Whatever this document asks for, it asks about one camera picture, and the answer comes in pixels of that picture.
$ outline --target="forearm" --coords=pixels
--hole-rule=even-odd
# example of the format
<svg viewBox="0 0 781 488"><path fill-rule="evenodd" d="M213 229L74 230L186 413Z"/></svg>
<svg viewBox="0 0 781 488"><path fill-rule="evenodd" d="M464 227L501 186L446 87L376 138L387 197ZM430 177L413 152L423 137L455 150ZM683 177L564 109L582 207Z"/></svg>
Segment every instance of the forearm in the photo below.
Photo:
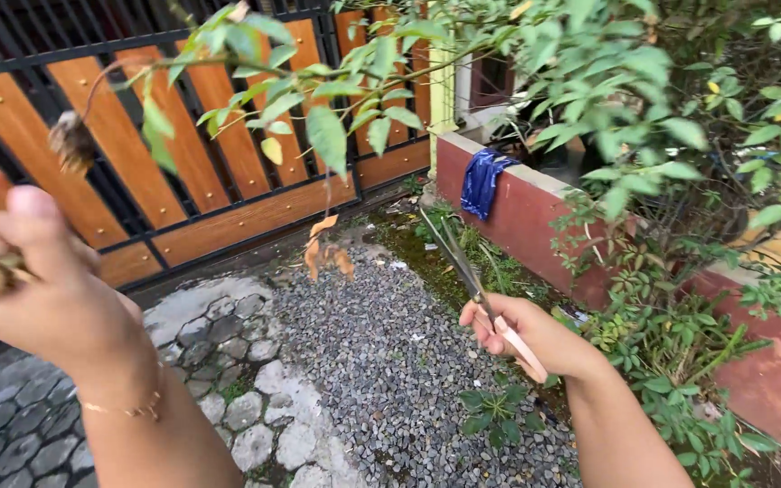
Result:
<svg viewBox="0 0 781 488"><path fill-rule="evenodd" d="M160 374L158 422L151 415L101 413L84 404L83 425L100 485L240 488L242 475L219 434L173 372L164 367ZM126 401L137 402L141 397L146 398L146 391Z"/></svg>
<svg viewBox="0 0 781 488"><path fill-rule="evenodd" d="M604 361L567 378L580 476L588 488L689 488L692 482L624 382Z"/></svg>

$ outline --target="fingernail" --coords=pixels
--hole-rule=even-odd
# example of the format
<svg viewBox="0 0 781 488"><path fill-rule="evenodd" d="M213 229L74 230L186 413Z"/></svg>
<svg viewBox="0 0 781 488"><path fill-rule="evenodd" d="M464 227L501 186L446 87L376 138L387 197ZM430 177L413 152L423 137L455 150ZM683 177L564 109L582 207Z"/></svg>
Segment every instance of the fingernail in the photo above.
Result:
<svg viewBox="0 0 781 488"><path fill-rule="evenodd" d="M31 187L14 187L8 192L8 211L20 216L57 217L56 201L44 190Z"/></svg>

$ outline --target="pink scissor handle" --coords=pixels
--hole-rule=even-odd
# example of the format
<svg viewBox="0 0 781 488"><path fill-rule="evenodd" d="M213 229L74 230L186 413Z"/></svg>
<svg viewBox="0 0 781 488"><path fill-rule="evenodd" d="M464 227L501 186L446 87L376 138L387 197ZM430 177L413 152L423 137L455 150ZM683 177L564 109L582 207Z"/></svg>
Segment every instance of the pink scissor handle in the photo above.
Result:
<svg viewBox="0 0 781 488"><path fill-rule="evenodd" d="M478 308L482 314L487 314L482 306L478 306ZM521 358L517 358L517 364L523 368L523 371L526 371L529 378L539 383L544 383L544 381L548 379L548 371L544 369L544 365L541 364L541 361L538 361L535 353L532 352L532 349L529 349L529 346L527 346L525 342L523 342L520 335L508 326L505 318L501 315L496 316L493 325L496 330L490 331L490 333L499 333L509 344L511 344L511 346L514 346L514 349L522 356Z"/></svg>

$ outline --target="blue plastic bag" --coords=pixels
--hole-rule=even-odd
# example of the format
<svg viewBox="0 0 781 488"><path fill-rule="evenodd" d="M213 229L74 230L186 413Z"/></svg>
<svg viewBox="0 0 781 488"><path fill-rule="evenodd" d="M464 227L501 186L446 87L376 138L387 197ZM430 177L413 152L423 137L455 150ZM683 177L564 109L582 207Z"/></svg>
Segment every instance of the blue plastic bag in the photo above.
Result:
<svg viewBox="0 0 781 488"><path fill-rule="evenodd" d="M466 173L462 177L462 209L485 221L493 204L496 190L496 176L512 164L520 164L497 150L484 148L472 155Z"/></svg>

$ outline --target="hand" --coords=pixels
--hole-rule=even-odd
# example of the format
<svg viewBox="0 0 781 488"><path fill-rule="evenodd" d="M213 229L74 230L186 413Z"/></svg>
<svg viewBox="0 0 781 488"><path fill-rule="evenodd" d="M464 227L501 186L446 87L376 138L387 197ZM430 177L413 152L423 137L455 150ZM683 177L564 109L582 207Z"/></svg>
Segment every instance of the hand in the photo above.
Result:
<svg viewBox="0 0 781 488"><path fill-rule="evenodd" d="M548 372L582 379L594 369L604 365L610 367L595 347L536 304L501 294L488 294L487 300L493 312L505 318L508 326L520 335ZM462 308L460 324L471 324L478 344L491 354L520 357L501 335L490 334L492 326L476 303L470 301Z"/></svg>
<svg viewBox="0 0 781 488"><path fill-rule="evenodd" d="M81 392L105 397L94 403L121 399L155 376L141 309L93 276L97 253L71 234L49 194L27 186L8 193L0 252L8 246L38 280L0 296L0 340L59 366Z"/></svg>

